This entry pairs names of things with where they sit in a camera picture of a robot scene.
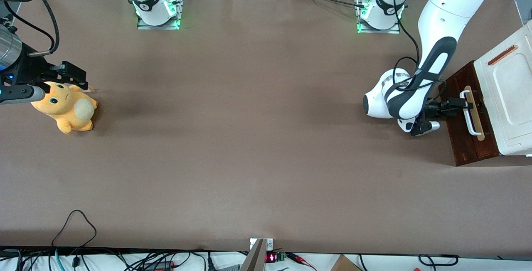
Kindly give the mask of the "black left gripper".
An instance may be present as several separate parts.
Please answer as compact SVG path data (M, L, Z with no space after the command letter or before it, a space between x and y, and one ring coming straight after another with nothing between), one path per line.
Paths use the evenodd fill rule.
M448 98L446 101L433 99L424 106L421 123L439 123L448 117L457 116L463 109L471 110L473 108L474 103L468 102L463 98Z

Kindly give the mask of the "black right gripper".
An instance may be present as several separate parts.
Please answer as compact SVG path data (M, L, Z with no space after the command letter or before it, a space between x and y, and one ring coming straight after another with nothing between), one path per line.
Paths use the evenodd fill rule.
M89 89L86 82L87 72L68 61L62 62L62 77L59 79L57 72L43 57L29 57L28 52L33 48L22 43L21 51L15 59L1 59L1 84L34 85L36 82L50 82L50 91L86 91Z

